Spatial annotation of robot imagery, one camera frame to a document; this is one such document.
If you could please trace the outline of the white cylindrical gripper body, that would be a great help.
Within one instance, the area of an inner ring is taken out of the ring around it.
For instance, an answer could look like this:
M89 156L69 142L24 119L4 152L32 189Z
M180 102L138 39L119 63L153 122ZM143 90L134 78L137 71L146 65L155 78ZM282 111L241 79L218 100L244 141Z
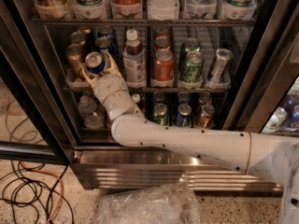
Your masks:
M133 101L125 80L119 74L105 74L99 77L93 84L93 93L112 121L124 114L144 117Z

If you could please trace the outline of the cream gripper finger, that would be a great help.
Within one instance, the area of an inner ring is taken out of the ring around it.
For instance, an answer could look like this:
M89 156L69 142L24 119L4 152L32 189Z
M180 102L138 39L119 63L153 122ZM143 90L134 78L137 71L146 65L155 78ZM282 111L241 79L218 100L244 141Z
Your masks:
M82 75L85 77L86 81L91 85L91 87L93 88L95 86L95 83L97 82L97 80L99 79L98 75L89 73L86 70L82 71Z
M109 66L108 68L105 68L104 71L105 71L105 74L106 75L120 75L120 70L114 60L114 58L112 57L112 55L108 52L108 51L104 51L104 53L106 54L106 56L108 57L109 59Z

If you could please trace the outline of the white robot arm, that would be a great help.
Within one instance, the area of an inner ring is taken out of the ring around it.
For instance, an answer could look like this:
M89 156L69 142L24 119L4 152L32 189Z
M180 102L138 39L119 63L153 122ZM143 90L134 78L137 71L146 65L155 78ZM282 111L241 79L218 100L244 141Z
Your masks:
M81 74L112 120L114 140L126 147L162 147L228 170L280 184L279 224L299 222L299 139L259 133L161 126L147 120L129 94L114 59L98 76Z

